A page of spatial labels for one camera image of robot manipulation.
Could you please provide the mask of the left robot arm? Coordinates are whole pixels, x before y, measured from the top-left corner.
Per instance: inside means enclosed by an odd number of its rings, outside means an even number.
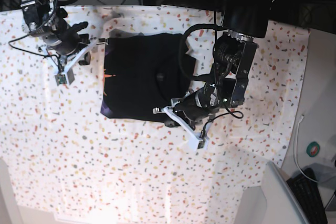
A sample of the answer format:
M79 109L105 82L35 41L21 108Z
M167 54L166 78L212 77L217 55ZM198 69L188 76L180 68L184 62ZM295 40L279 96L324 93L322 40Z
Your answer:
M266 35L273 0L226 0L221 25L197 24L182 36L178 64L183 75L191 81L204 82L204 86L177 101L172 100L173 114L190 126L201 124L220 109L229 114L231 108L245 102L249 71L258 45L255 38ZM187 37L198 30L221 31L213 47L213 64L208 74L195 76L183 66Z

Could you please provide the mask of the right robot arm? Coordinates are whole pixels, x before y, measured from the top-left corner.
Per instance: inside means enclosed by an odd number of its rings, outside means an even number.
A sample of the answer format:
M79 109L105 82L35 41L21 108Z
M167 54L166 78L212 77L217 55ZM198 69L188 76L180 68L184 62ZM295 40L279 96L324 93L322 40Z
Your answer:
M64 6L76 1L78 0L20 0L23 31L27 34L24 37L41 38L48 48L61 56L76 53L83 39L88 38L88 35L78 34L87 28L87 22L70 26L65 21L68 13Z

